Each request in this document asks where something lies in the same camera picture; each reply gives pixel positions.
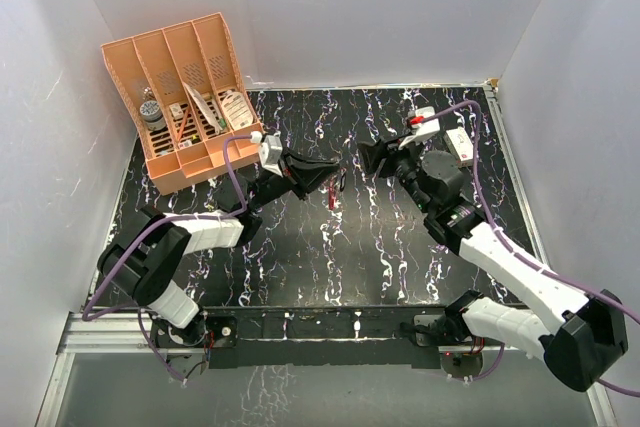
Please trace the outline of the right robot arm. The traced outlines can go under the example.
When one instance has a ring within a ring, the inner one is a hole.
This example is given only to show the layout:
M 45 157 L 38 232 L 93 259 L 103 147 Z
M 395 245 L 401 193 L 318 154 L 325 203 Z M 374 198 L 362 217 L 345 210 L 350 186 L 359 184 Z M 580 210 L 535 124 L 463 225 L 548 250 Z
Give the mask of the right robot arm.
M 628 350 L 619 300 L 588 294 L 555 278 L 546 266 L 504 237 L 462 192 L 465 174 L 447 152 L 423 152 L 402 139 L 360 142 L 363 170 L 393 177 L 424 215 L 429 235 L 491 275 L 525 304 L 507 307 L 468 291 L 450 304 L 427 335 L 460 344 L 490 338 L 541 360 L 565 386 L 587 391 Z

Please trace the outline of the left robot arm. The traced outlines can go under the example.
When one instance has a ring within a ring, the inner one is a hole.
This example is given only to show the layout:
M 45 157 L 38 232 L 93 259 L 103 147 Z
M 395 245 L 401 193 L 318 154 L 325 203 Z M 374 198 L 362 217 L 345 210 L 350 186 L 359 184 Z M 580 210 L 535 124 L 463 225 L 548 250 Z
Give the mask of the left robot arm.
M 207 330 L 202 308 L 173 280 L 182 258 L 249 243 L 262 225 L 258 210 L 289 192 L 304 200 L 340 171 L 337 160 L 312 159 L 288 148 L 276 166 L 279 173 L 262 169 L 252 180 L 226 176 L 213 212 L 186 218 L 153 206 L 140 209 L 100 255 L 103 282 L 156 313 L 160 328 L 175 342 L 201 344 Z

